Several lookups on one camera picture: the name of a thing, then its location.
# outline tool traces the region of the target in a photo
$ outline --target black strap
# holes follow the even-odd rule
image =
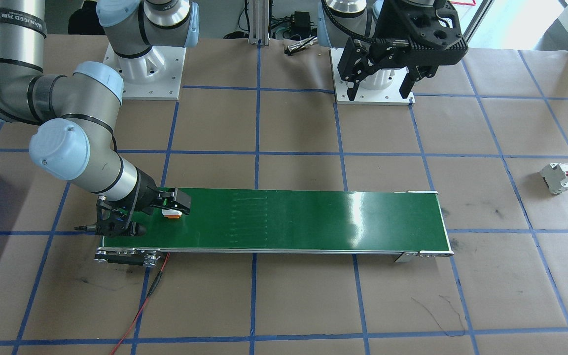
[[[113,50],[113,52],[114,52],[116,55],[118,55],[118,56],[120,56],[120,57],[122,57],[122,58],[134,59],[134,58],[139,58],[140,56],[145,56],[146,54],[148,54],[148,52],[151,51],[151,49],[153,49],[153,46],[152,46],[152,45],[149,45],[148,48],[142,50],[142,52],[135,53],[135,54],[123,54],[123,53],[120,53],[120,52],[116,52],[115,49]]]
[[[144,27],[145,16],[146,14],[144,14],[144,2],[140,2],[140,8],[138,9],[137,12],[137,21],[140,25],[140,36],[142,36],[142,41],[144,42],[144,44],[150,45],[150,42],[148,41],[148,36],[146,36],[146,28]]]
[[[170,0],[165,4],[153,4],[148,0],[146,0],[146,2],[148,3],[148,7],[155,11],[168,11],[177,4],[178,0]]]
[[[54,102],[52,101],[54,95],[52,95],[52,92],[54,92],[54,85],[56,85],[56,80],[60,78],[66,78],[66,76],[65,75],[57,76],[56,78],[54,78],[54,81],[52,81],[52,85],[50,85],[49,87],[49,100],[47,102],[49,104],[49,112],[51,117],[56,117],[56,110],[54,110]]]
[[[12,64],[12,65],[19,65],[21,67],[26,67],[30,69],[34,69],[38,72],[43,72],[43,68],[39,67],[38,65],[34,65],[32,63],[18,61],[16,59],[9,59],[9,58],[0,58],[0,63]]]
[[[66,114],[66,115],[62,115],[61,118],[84,119],[85,121],[89,121],[89,122],[93,122],[95,124],[101,125],[102,127],[106,128],[106,130],[108,130],[108,132],[111,133],[111,135],[113,135],[113,129],[111,128],[111,126],[104,123],[104,121],[101,121],[101,120],[99,120],[95,117],[91,117],[90,115],[86,115],[86,114]]]
[[[0,22],[11,23],[34,30],[41,34],[43,38],[47,38],[47,26],[45,25],[45,21],[29,13],[0,7]]]
[[[38,116],[38,112],[36,112],[36,108],[34,108],[34,99],[32,97],[34,93],[34,85],[36,84],[36,81],[38,81],[39,78],[40,78],[39,75],[35,76],[34,78],[32,78],[32,80],[28,85],[28,106],[30,107],[30,112],[34,116],[34,119],[36,119],[38,122],[43,123],[45,121],[43,121],[41,117]]]

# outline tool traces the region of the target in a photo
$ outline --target robotic arm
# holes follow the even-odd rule
[[[432,78],[441,65],[455,65],[467,53],[457,11],[447,0],[320,0],[319,42],[344,47],[338,64],[348,97],[379,70],[407,68],[399,92],[408,97],[413,84]],[[369,11],[374,10],[372,29]]]
[[[143,235],[145,228],[131,222],[134,211],[188,214],[189,196],[158,189],[110,149],[124,85],[118,72],[85,62],[72,77],[43,75],[43,12],[40,0],[0,0],[0,122],[40,126],[30,141],[32,161],[100,196],[97,223],[87,230]]]

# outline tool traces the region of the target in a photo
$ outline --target black cable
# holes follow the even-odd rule
[[[249,0],[245,0],[245,18],[247,19],[247,32],[251,32],[251,24],[249,23]]]
[[[115,141],[115,136],[111,135],[111,139],[113,140],[113,151],[117,153],[117,142]]]
[[[243,29],[243,27],[241,26],[241,18],[243,17],[243,13],[247,10],[247,2],[245,1],[245,6],[243,7],[243,9],[241,10],[241,13],[238,14],[238,28],[243,30],[243,31],[249,31],[249,30],[245,30]]]
[[[451,24],[448,23],[448,21],[444,20],[443,18],[440,17],[440,15],[437,13],[437,9],[435,9],[435,17],[437,17],[438,20],[440,20],[441,22],[444,22],[446,24],[446,27],[448,27],[450,29]]]
[[[369,44],[388,44],[388,45],[391,45],[392,47],[408,47],[409,46],[409,42],[406,41],[406,40],[398,40],[396,38],[367,37],[367,36],[357,34],[356,32],[353,32],[352,30],[348,29],[347,27],[341,25],[341,23],[338,22],[336,20],[336,18],[334,18],[334,15],[332,14],[332,10],[330,9],[330,7],[327,6],[327,3],[325,2],[325,0],[321,0],[321,4],[322,4],[322,7],[324,9],[325,15],[329,18],[330,22],[332,22],[334,26],[336,26],[339,30],[341,30],[341,32],[347,34],[348,36],[351,36],[353,39],[360,40],[361,42],[365,42],[365,43],[369,43]]]

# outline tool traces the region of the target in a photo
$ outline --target red cable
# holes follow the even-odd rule
[[[165,268],[166,263],[168,262],[169,256],[170,256],[170,253],[167,252],[165,260],[164,260],[164,264],[162,265],[162,268],[160,268],[159,272],[164,271],[164,268]],[[144,307],[146,307],[146,304],[148,303],[149,300],[150,300],[150,297],[146,297],[146,299],[144,299],[144,303],[142,303],[142,307],[140,307],[139,312],[137,312],[137,315],[135,315],[135,318],[133,319],[131,326],[128,327],[128,330],[126,330],[126,333],[124,333],[124,336],[122,336],[122,339],[120,339],[120,341],[117,342],[117,344],[115,344],[115,348],[113,348],[110,355],[115,355],[117,348],[119,348],[120,345],[122,345],[122,342],[124,342],[124,339],[126,339],[126,337],[128,337],[128,335],[129,335],[129,333],[131,333],[131,330],[133,330],[133,326],[135,326],[137,319],[139,319],[139,317],[142,315],[142,312],[144,312]]]
[[[457,2],[457,1],[451,1],[451,4],[475,6],[475,5],[477,5],[477,2],[476,2],[476,0],[473,0],[473,2]]]

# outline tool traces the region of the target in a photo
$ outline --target white circuit breaker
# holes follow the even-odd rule
[[[559,195],[568,190],[568,164],[551,163],[540,171],[549,192]]]

